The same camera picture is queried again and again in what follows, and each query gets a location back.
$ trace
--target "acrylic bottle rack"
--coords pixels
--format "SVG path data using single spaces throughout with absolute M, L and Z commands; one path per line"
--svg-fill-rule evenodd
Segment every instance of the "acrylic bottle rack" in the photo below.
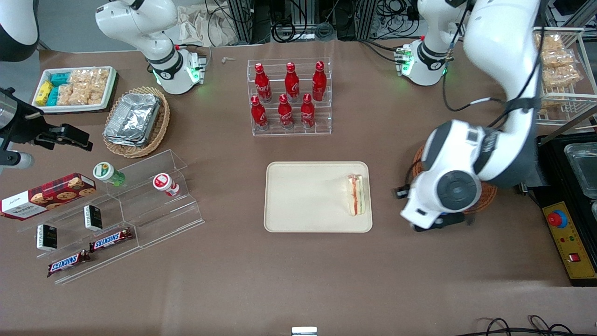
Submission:
M 57 228 L 58 249 L 38 256 L 47 264 L 68 258 L 82 249 L 89 251 L 90 242 L 127 227 L 131 228 L 134 235 L 132 239 L 90 253 L 91 260 L 61 270 L 51 275 L 50 279 L 55 283 L 73 281 L 202 224 L 204 220 L 201 218 L 197 201 L 189 194 L 181 172 L 185 167 L 186 164 L 172 150 L 156 154 L 118 169 L 126 176 L 124 185 L 114 187 L 97 182 L 98 197 L 71 206 L 54 217 L 37 221 Z M 180 191 L 176 196 L 170 197 L 153 187 L 152 179 L 159 173 L 169 174 L 174 182 L 180 185 Z M 85 228 L 83 205 L 86 204 L 100 209 L 103 230 L 94 232 Z M 40 270 L 40 276 L 46 274 L 47 268 Z
M 322 61 L 325 64 L 324 72 L 327 77 L 327 85 L 323 101 L 313 101 L 315 106 L 315 127 L 305 129 L 301 124 L 300 107 L 303 103 L 303 95 L 305 93 L 312 93 L 313 73 L 315 72 L 315 63 L 317 61 Z M 286 77 L 286 63 L 288 62 L 293 62 L 296 67 L 295 72 L 300 81 L 300 101 L 290 103 L 293 108 L 294 127 L 290 130 L 285 130 L 280 124 L 278 97 L 280 94 L 286 93 L 284 78 Z M 257 87 L 255 86 L 256 63 L 263 64 L 264 71 L 269 77 L 272 88 L 272 101 L 263 104 L 269 122 L 269 129 L 262 132 L 256 129 L 255 122 L 251 117 L 250 99 L 251 96 L 257 94 Z M 332 63 L 330 58 L 249 60 L 247 64 L 247 87 L 249 93 L 247 100 L 248 116 L 251 120 L 251 129 L 254 136 L 325 135 L 332 133 Z

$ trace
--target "white tray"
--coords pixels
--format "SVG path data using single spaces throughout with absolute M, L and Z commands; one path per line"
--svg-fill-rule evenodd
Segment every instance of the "white tray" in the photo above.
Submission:
M 66 106 L 39 106 L 35 102 L 35 97 L 41 88 L 41 84 L 44 81 L 49 81 L 50 77 L 53 74 L 60 74 L 62 72 L 71 72 L 77 69 L 94 69 L 94 68 L 106 68 L 110 70 L 110 74 L 108 75 L 108 82 L 106 83 L 106 88 L 104 89 L 104 96 L 101 99 L 101 103 L 93 104 L 93 105 L 66 105 Z M 104 109 L 108 106 L 110 102 L 110 97 L 112 95 L 112 88 L 114 87 L 114 82 L 116 81 L 116 69 L 111 66 L 88 66 L 86 68 L 60 68 L 60 69 L 47 69 L 41 74 L 41 79 L 39 80 L 38 86 L 35 89 L 35 95 L 33 95 L 33 100 L 31 101 L 31 105 L 41 109 L 44 114 L 70 114 L 70 113 L 77 113 L 77 112 L 88 112 L 88 111 L 96 111 Z
M 361 174 L 365 213 L 351 216 L 346 178 Z M 373 226 L 369 168 L 363 162 L 272 162 L 263 225 L 270 232 L 365 233 Z

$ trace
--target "small black box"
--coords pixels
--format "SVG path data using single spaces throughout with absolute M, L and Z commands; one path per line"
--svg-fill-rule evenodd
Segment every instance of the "small black box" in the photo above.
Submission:
M 101 226 L 101 212 L 100 209 L 93 205 L 88 205 L 83 208 L 85 213 L 85 228 L 92 231 L 100 231 Z
M 43 251 L 53 251 L 58 247 L 58 229 L 47 224 L 38 225 L 37 248 Z

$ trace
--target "bottle cap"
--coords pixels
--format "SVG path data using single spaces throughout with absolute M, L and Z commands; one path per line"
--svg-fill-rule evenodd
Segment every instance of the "bottle cap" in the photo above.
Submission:
M 166 191 L 170 189 L 170 185 L 172 184 L 172 178 L 170 175 L 166 173 L 157 174 L 153 178 L 153 186 L 160 191 Z
M 112 175 L 114 175 L 114 166 L 108 162 L 100 162 L 93 168 L 93 177 L 100 181 L 107 181 Z

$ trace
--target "red button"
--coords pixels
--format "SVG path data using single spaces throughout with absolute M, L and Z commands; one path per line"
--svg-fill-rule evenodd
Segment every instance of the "red button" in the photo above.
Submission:
M 552 212 L 547 215 L 547 222 L 553 227 L 558 227 L 562 225 L 562 216 L 560 216 L 558 213 Z
M 571 262 L 577 262 L 577 261 L 580 261 L 580 257 L 578 256 L 578 253 L 570 253 L 570 254 L 568 255 L 568 259 L 569 259 Z

